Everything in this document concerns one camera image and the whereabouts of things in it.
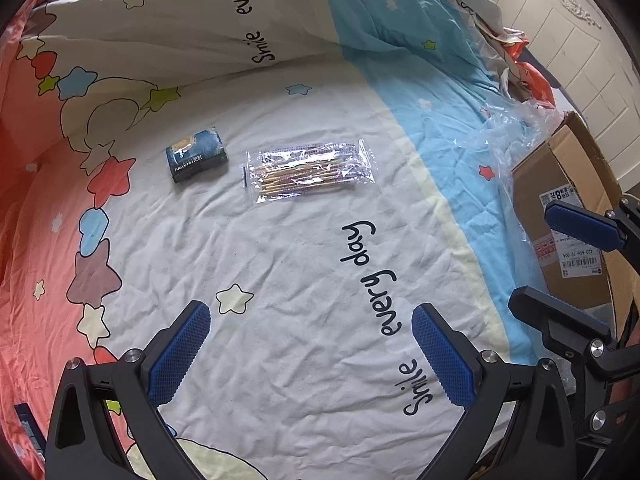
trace bed sheet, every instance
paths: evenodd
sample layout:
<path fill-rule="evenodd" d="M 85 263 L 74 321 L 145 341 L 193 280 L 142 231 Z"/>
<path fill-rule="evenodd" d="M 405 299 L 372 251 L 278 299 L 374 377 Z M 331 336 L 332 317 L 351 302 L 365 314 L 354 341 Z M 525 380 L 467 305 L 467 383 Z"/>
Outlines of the bed sheet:
<path fill-rule="evenodd" d="M 456 143 L 507 102 L 446 0 L 32 0 L 11 30 L 0 420 L 36 478 L 14 405 L 46 433 L 70 357 L 143 348 L 194 299 L 211 333 L 160 411 L 209 479 L 416 478 L 462 413 L 420 303 L 534 359 L 491 158 Z M 228 168 L 174 184 L 164 148 L 208 126 Z M 247 151 L 359 138 L 375 185 L 248 203 Z"/>

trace blue box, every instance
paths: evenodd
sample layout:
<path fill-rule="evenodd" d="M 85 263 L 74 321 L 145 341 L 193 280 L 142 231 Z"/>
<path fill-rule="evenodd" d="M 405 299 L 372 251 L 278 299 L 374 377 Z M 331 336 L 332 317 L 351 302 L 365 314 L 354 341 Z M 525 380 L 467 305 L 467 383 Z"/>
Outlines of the blue box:
<path fill-rule="evenodd" d="M 166 160 L 174 182 L 180 182 L 196 173 L 220 166 L 228 158 L 218 132 L 211 128 L 169 146 Z"/>

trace decorative carving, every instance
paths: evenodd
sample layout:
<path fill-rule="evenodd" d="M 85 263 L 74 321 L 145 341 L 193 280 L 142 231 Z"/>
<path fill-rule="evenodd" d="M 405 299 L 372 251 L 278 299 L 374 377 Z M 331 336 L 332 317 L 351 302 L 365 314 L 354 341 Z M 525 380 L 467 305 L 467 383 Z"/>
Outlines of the decorative carving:
<path fill-rule="evenodd" d="M 562 4 L 562 6 L 566 10 L 568 10 L 570 13 L 572 13 L 572 15 L 574 15 L 579 20 L 583 20 L 583 21 L 587 22 L 589 25 L 594 25 L 595 27 L 598 27 L 599 29 L 602 29 L 600 24 L 598 22 L 596 22 L 591 17 L 591 15 L 586 10 L 584 10 L 582 8 L 581 4 L 579 4 L 577 1 L 575 1 L 575 0 L 560 0 L 560 3 Z"/>

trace plastic bag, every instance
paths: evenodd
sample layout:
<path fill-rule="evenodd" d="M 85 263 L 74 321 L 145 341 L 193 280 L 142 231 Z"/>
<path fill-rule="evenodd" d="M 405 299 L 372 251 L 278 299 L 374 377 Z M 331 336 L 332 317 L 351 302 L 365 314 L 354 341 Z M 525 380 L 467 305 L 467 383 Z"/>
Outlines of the plastic bag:
<path fill-rule="evenodd" d="M 508 106 L 487 104 L 486 112 L 488 119 L 484 127 L 465 139 L 457 139 L 456 144 L 476 150 L 488 149 L 490 152 L 494 159 L 492 168 L 497 168 L 502 212 L 513 250 L 516 285 L 529 285 L 548 294 L 533 245 L 513 209 L 511 171 L 558 129 L 564 114 L 534 100 Z M 529 337 L 538 358 L 548 357 L 556 362 L 565 392 L 574 393 L 575 378 L 569 361 L 547 350 L 540 332 L 531 327 Z"/>
<path fill-rule="evenodd" d="M 375 182 L 363 139 L 248 152 L 243 171 L 254 203 Z"/>

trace metal screw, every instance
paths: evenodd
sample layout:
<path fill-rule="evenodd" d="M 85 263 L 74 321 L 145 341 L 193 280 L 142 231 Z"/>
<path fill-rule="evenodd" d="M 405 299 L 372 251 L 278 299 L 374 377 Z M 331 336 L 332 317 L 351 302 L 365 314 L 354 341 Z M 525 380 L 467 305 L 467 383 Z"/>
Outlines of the metal screw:
<path fill-rule="evenodd" d="M 498 362 L 498 354 L 493 350 L 482 350 L 480 354 L 482 359 L 484 359 L 488 363 L 497 363 Z"/>
<path fill-rule="evenodd" d="M 592 356 L 600 357 L 602 354 L 604 354 L 604 343 L 599 339 L 594 339 L 593 341 L 591 341 L 589 350 L 591 351 Z"/>
<path fill-rule="evenodd" d="M 79 366 L 80 366 L 80 358 L 79 357 L 73 357 L 73 358 L 69 359 L 69 361 L 66 362 L 65 368 L 67 370 L 75 370 Z"/>
<path fill-rule="evenodd" d="M 550 372 L 551 370 L 554 370 L 554 369 L 556 368 L 556 363 L 555 363 L 555 362 L 553 362 L 551 359 L 547 359 L 546 357 L 545 357 L 545 358 L 540 359 L 540 364 L 542 365 L 542 367 L 543 367 L 545 370 L 547 370 L 547 371 L 549 371 L 549 372 Z"/>
<path fill-rule="evenodd" d="M 606 420 L 607 420 L 607 414 L 604 412 L 604 410 L 600 410 L 599 412 L 596 412 L 595 415 L 593 415 L 593 418 L 591 419 L 591 429 L 593 431 L 601 430 Z"/>
<path fill-rule="evenodd" d="M 131 350 L 127 350 L 126 352 L 124 352 L 124 360 L 127 363 L 135 363 L 138 359 L 140 359 L 141 355 L 142 352 L 140 350 L 138 350 L 137 348 L 132 348 Z"/>

